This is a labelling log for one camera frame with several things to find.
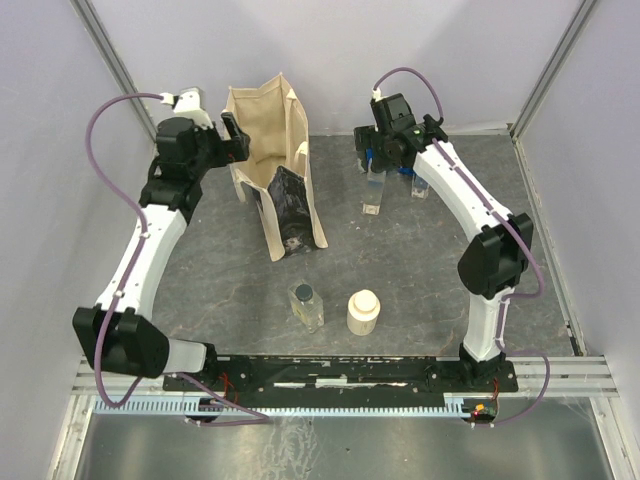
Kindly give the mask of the cream canvas tote bag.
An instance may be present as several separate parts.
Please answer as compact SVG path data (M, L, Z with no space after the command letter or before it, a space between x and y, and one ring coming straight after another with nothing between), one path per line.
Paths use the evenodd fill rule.
M232 87L225 111L250 137L249 157L231 166L231 176L239 200L255 200L270 258L327 248L315 207L308 119L291 84L278 74L260 87Z

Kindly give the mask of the clear bottle black label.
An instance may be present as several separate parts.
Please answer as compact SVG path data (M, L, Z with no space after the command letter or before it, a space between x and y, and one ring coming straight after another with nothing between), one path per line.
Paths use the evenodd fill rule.
M378 215L381 208L386 172L379 173L369 169L367 172L367 185L363 195L363 213L365 215Z

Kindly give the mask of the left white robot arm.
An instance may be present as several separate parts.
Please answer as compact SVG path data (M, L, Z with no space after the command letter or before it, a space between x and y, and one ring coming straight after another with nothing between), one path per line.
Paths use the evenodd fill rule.
M218 384L221 368L214 346L169 338L151 317L169 257L202 197L204 176L249 156L250 138L233 114L224 112L221 118L227 138L186 116L159 124L156 156L138 201L144 217L108 287L93 307L78 308L72 319L92 368L151 379L186 372L199 390Z

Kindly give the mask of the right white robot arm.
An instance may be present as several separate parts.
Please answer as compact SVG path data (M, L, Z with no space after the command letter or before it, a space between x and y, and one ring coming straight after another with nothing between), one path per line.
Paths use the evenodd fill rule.
M438 194L469 244L457 271L470 294L467 332L460 345L459 382L478 391L506 362L503 332L510 300L531 260L533 222L498 202L457 154L429 116L400 133L373 125L354 129L355 149L370 172L401 165Z

